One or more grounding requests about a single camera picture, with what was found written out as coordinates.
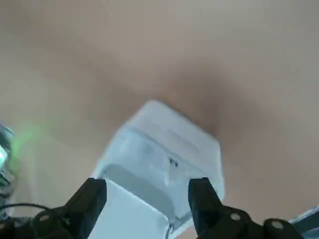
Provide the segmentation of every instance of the cable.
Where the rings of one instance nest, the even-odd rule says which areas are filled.
[[[31,208],[40,208],[43,210],[46,210],[48,212],[50,212],[53,216],[55,216],[56,218],[58,218],[65,227],[67,227],[67,222],[65,221],[65,219],[63,217],[61,217],[61,215],[59,215],[56,211],[54,211],[51,208],[48,208],[46,206],[43,205],[39,205],[39,204],[35,204],[35,203],[13,203],[13,204],[7,204],[7,205],[3,205],[0,207],[0,211],[7,209],[7,208],[15,208],[15,207],[31,207]]]

